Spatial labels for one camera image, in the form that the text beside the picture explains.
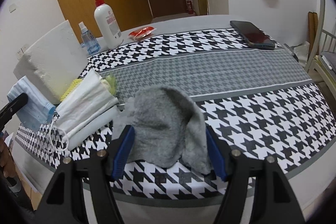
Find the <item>person left hand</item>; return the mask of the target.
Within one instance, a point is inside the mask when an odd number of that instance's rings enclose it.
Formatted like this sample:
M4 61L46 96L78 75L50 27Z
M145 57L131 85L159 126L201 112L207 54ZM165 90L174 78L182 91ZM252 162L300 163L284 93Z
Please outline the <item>person left hand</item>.
M13 158L10 154L8 146L3 141L3 139L1 139L0 151L1 151L0 165L1 168L3 169L3 175L5 177L11 177L11 178L16 177L17 172L15 170L15 164Z

